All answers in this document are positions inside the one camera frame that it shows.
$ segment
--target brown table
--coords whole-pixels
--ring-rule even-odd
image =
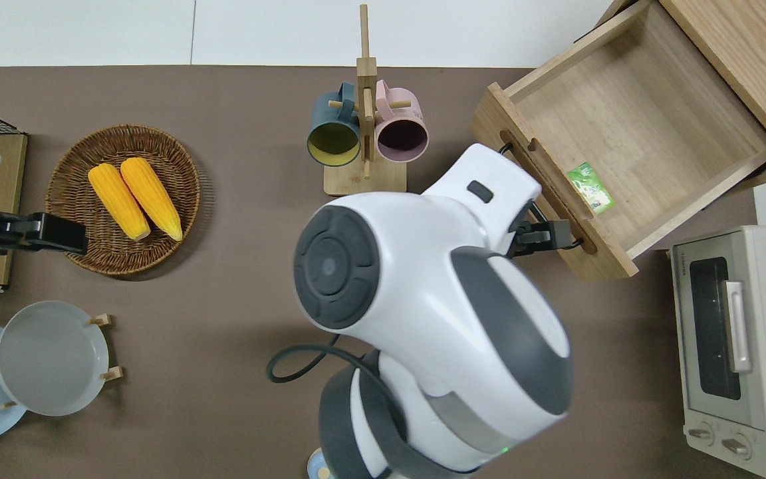
[[[305,478],[317,440],[322,386],[343,367],[272,385],[274,352],[326,335],[295,303],[291,256],[307,219],[328,201],[304,141],[309,107],[352,68],[0,68],[0,115],[31,134],[21,212],[43,209],[55,164],[77,140],[137,122],[173,134],[204,171],[191,237],[158,270],[122,281],[64,255],[19,253],[0,294],[0,325],[27,304],[58,299],[109,312],[113,357],[125,368],[86,409],[63,418],[28,412],[0,436],[2,477]],[[390,69],[410,88],[431,132],[408,167],[420,192],[471,143],[467,125],[486,86],[522,70]],[[660,245],[753,224],[751,192],[718,200]],[[478,477],[750,477],[691,449],[682,396],[669,263],[638,258],[630,279],[578,282],[553,253],[519,261],[571,336],[569,417],[508,452]],[[346,341],[354,353],[359,342]]]

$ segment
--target green snack packet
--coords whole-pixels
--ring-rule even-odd
[[[589,162],[584,161],[581,166],[569,172],[567,176],[596,215],[605,212],[614,205],[614,199],[610,197],[608,188],[602,185],[602,180],[596,175],[596,170],[593,170]]]

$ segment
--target corn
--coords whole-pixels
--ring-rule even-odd
[[[126,236],[140,241],[150,233],[146,218],[112,164],[103,163],[93,167],[88,172],[88,181]]]
[[[152,167],[143,158],[129,158],[120,166],[122,179],[152,222],[171,238],[182,241],[179,213]]]

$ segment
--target oven window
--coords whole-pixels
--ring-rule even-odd
[[[729,279],[726,258],[715,257],[690,263],[690,290],[694,302],[696,355],[702,391],[727,399],[741,399],[738,374],[729,369],[725,308],[720,282]]]

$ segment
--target woven tray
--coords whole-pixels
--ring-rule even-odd
[[[115,167],[126,158],[149,161],[167,189],[182,221],[182,240],[188,237],[200,207],[200,179],[191,155],[172,136],[155,128],[121,124],[89,134],[70,148],[55,167],[46,191],[46,211],[85,225],[88,254],[67,254],[73,263],[101,275],[141,273],[173,254],[174,241],[150,224],[145,239],[128,239],[91,188],[88,172],[100,163]]]

